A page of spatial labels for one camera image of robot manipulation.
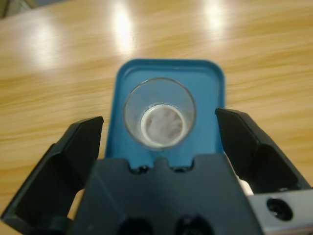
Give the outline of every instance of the blue container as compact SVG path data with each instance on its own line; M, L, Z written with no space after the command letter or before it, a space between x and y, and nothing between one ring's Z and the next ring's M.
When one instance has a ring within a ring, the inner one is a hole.
M123 107L129 93L140 83L156 77L174 79L192 94L197 109L193 130L178 145L151 150L136 142L123 122ZM214 63L205 60L135 59L125 63L116 78L105 157L125 158L131 168L153 167L159 156L170 166L190 166L195 155L223 153L216 108L225 105L224 75Z

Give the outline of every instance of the clear glass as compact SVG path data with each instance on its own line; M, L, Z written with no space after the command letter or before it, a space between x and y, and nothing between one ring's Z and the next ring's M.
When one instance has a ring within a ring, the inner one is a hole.
M169 78L152 78L127 97L124 123L130 135L153 149L181 142L192 130L196 106L191 93Z

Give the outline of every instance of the cup rim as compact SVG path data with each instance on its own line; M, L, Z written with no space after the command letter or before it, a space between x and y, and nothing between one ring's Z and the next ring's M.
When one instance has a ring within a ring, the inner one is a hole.
M129 99L131 98L132 94L137 90L139 89L142 85L144 85L145 83L148 83L148 82L151 82L151 81L154 81L154 80L166 80L166 81L170 81L170 82L174 82L176 83L177 85L181 86L186 92L187 94L189 95L189 97L191 98L191 102L193 104L193 109L194 109L194 113L193 113L193 122L192 122L192 125L190 126L189 130L186 132L186 134L175 144L171 145L171 146L165 146L165 147L153 147L153 146L149 146L149 145L146 145L145 143L143 143L141 140L139 140L136 136L134 136L130 129L128 128L127 126L127 123L126 123L126 115L125 115L125 110L126 110L126 104L128 103ZM124 103L124 107L123 107L123 121L124 121L124 124L126 126L126 130L128 132L128 134L136 141L138 142L139 144L147 147L147 148L150 148L150 149L154 149L154 150L162 150L162 149L165 149L165 148L171 148L171 147L175 147L177 146L178 144L180 144L189 134L190 132L193 130L194 128L194 125L195 125L195 122L196 122L196 118L197 118L197 108L196 108L196 103L195 103L195 100L191 94L191 92L184 86L182 85L180 82L172 79L172 78L166 78L166 77L154 77L154 78L150 78L150 79L147 79L143 82L141 82L140 84L138 84L127 96L126 100L125 100L125 103Z

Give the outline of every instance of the screw hole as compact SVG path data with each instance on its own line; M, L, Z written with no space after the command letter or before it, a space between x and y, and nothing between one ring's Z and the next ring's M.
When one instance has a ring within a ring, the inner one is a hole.
M289 221L293 217L291 208L285 201L281 199L277 198L268 199L267 207L271 214L280 220Z
M137 169L133 170L132 172L134 174L141 175L141 174L148 173L148 171L149 171L149 167L147 165L142 165L142 166L138 167Z
M178 221L175 235L213 235L213 231L200 216L187 215Z
M186 172L190 171L191 168L190 167L175 167L175 168L172 168L172 170L175 173L186 173Z
M153 235L153 230L146 220L130 218L124 221L118 235Z

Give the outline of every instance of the wood grain surface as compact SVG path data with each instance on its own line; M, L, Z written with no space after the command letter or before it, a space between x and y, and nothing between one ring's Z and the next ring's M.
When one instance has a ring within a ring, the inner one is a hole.
M115 75L132 58L218 63L227 107L313 184L312 12L312 0L72 0L1 20L0 212L72 122L104 117L103 156Z

